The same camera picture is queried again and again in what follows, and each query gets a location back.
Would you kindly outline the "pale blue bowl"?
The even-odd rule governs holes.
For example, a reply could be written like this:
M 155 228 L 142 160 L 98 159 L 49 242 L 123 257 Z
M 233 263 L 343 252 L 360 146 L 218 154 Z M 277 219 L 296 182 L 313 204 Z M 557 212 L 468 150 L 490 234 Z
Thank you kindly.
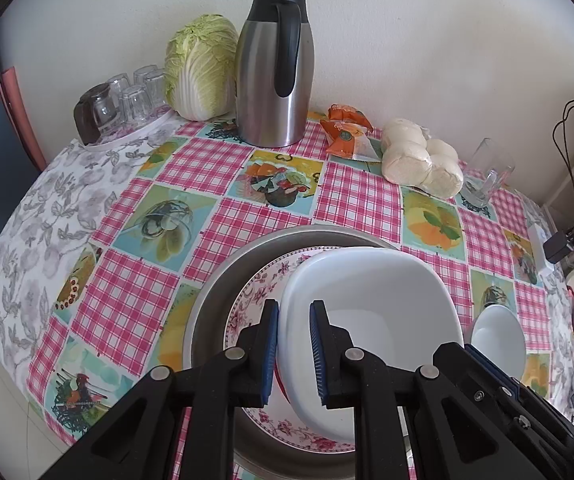
M 526 338 L 517 316 L 508 307 L 485 307 L 469 329 L 468 342 L 509 377 L 522 377 Z

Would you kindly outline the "small white square bowl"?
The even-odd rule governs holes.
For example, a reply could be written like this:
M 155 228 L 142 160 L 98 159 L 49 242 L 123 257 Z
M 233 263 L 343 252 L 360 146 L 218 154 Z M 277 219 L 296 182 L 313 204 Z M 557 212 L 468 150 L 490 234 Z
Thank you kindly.
M 464 341 L 446 286 L 423 260 L 376 247 L 339 248 L 305 260 L 278 303 L 277 367 L 293 411 L 330 440 L 353 442 L 353 413 L 324 408 L 317 392 L 309 317 L 315 300 L 353 344 L 401 370 L 431 363 L 440 344 Z

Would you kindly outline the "stainless steel round pan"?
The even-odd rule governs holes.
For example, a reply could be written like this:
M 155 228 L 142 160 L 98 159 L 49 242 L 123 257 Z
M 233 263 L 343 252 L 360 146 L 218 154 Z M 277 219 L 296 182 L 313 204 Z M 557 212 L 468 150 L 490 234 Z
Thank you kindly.
M 235 250 L 217 266 L 191 308 L 183 340 L 183 366 L 201 365 L 222 350 L 225 322 L 244 285 L 266 263 L 313 246 L 389 248 L 380 238 L 343 226 L 310 224 L 266 234 Z M 354 454 L 298 451 L 263 432 L 239 408 L 234 418 L 234 460 L 261 479 L 352 479 Z

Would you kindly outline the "floral round plate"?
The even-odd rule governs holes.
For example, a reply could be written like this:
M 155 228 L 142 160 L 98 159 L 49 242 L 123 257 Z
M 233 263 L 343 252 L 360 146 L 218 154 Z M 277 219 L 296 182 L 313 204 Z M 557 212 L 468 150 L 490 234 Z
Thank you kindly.
M 266 299 L 281 299 L 289 276 L 296 268 L 321 252 L 336 250 L 337 246 L 314 246 L 287 252 L 252 275 L 238 293 L 225 322 L 223 348 L 233 347 L 240 332 L 260 322 Z M 347 442 L 331 440 L 309 428 L 291 408 L 277 370 L 274 370 L 270 400 L 264 408 L 244 408 L 252 427 L 271 441 L 294 450 L 319 455 L 339 455 L 354 451 Z

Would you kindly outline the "white power strip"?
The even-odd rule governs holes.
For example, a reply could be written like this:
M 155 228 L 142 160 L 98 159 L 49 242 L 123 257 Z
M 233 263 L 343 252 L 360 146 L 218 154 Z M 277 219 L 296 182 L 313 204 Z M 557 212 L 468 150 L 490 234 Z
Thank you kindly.
M 555 270 L 555 266 L 546 259 L 544 252 L 544 243 L 549 239 L 549 236 L 537 223 L 532 223 L 528 227 L 528 237 L 532 246 L 537 273 L 544 278 Z

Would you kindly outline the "black power adapter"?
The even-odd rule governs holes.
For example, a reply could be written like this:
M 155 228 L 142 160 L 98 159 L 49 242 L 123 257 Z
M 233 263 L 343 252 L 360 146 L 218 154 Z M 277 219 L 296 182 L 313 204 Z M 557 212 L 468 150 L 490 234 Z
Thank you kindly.
M 564 231 L 557 231 L 552 234 L 543 244 L 545 258 L 548 262 L 555 264 L 574 252 L 572 236 Z

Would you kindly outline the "checkered pink tablecloth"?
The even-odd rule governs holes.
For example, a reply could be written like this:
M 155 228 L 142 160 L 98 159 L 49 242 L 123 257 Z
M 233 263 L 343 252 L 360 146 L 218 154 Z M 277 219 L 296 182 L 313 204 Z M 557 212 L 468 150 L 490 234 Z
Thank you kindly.
M 202 285 L 240 247 L 282 229 L 343 226 L 421 258 L 462 325 L 506 300 L 526 335 L 524 382 L 571 413 L 574 347 L 560 271 L 533 270 L 541 209 L 503 188 L 488 206 L 436 200 L 328 155 L 309 120 L 290 148 L 240 142 L 232 120 L 174 114 L 101 145 L 70 143 L 0 235 L 0 361 L 66 444 L 150 367 L 180 370 Z

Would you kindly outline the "glass mug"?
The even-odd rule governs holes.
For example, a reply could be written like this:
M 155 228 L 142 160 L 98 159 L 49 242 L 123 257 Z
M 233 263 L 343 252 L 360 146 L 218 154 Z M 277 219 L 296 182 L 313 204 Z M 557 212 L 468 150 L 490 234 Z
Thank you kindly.
M 476 207 L 486 205 L 516 167 L 508 151 L 484 138 L 464 169 L 462 197 Z

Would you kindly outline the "bag of steamed buns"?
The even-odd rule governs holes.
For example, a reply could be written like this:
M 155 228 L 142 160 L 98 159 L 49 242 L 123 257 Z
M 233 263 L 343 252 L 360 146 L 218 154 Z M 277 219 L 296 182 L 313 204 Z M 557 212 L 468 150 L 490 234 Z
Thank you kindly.
M 448 200 L 462 189 L 464 174 L 452 145 L 428 136 L 426 129 L 394 118 L 381 133 L 381 174 L 390 183 L 421 188 Z

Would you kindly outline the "orange snack packet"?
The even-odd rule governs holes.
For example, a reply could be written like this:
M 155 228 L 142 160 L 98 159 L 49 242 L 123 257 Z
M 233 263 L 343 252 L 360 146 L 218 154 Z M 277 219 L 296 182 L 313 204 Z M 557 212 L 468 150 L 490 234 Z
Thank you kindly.
M 333 104 L 327 116 L 319 121 L 327 139 L 326 153 L 358 162 L 379 162 L 369 135 L 374 131 L 371 122 L 357 108 Z

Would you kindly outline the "tray of drinking glasses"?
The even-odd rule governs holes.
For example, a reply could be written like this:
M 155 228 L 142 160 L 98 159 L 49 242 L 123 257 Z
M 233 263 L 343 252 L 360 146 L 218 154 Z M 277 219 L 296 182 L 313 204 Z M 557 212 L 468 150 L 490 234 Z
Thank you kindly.
M 156 64 L 138 68 L 132 78 L 126 74 L 113 76 L 107 84 L 117 118 L 101 128 L 100 138 L 92 146 L 116 141 L 171 113 L 165 100 L 165 71 Z

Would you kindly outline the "stainless steel thermos jug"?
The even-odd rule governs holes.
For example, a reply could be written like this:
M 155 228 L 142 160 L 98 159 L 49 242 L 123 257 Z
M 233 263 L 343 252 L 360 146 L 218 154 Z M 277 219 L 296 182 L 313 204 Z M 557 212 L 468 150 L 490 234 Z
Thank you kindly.
M 252 0 L 236 50 L 241 140 L 285 148 L 304 137 L 314 75 L 307 0 Z

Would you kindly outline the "napa cabbage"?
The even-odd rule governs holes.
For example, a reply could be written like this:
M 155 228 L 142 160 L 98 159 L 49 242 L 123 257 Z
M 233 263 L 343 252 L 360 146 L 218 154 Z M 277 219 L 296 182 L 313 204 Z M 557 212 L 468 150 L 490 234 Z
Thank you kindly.
M 235 106 L 238 35 L 221 14 L 202 14 L 179 29 L 165 49 L 165 100 L 187 120 L 206 122 Z

